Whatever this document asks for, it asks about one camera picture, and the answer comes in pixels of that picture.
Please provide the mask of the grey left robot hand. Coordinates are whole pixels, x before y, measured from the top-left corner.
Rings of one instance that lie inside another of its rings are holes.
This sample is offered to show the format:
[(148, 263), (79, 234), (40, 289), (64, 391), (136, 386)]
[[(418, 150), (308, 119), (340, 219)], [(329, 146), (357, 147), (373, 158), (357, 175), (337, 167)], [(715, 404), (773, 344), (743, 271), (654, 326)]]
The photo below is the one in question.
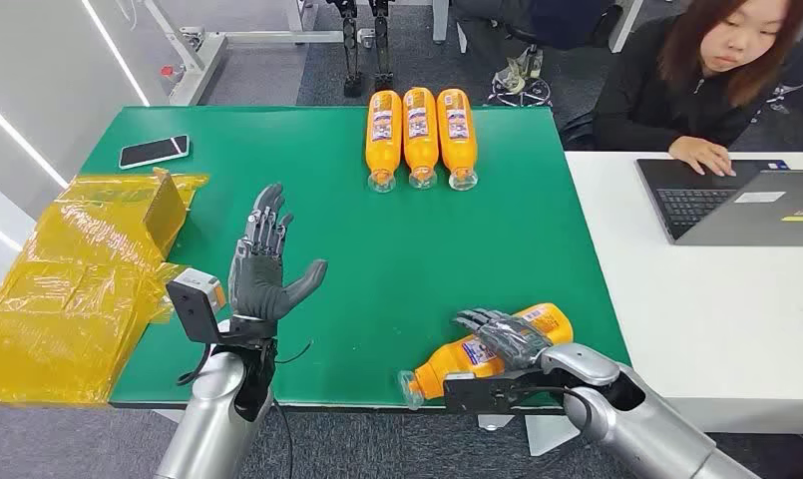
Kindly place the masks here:
[(328, 269), (325, 259), (314, 260), (295, 281), (283, 282), (283, 253), (293, 214), (283, 214), (283, 186), (266, 186), (246, 218), (236, 241), (228, 275), (231, 311), (240, 318), (278, 321), (313, 294)]

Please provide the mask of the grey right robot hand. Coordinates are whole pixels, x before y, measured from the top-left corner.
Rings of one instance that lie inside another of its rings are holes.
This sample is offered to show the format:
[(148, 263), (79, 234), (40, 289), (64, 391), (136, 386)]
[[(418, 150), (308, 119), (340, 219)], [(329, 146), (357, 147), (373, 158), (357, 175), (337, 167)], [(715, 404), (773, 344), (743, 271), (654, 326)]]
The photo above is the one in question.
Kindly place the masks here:
[(506, 370), (539, 367), (542, 352), (553, 342), (531, 323), (493, 309), (465, 309), (453, 321), (475, 335), (505, 363)]

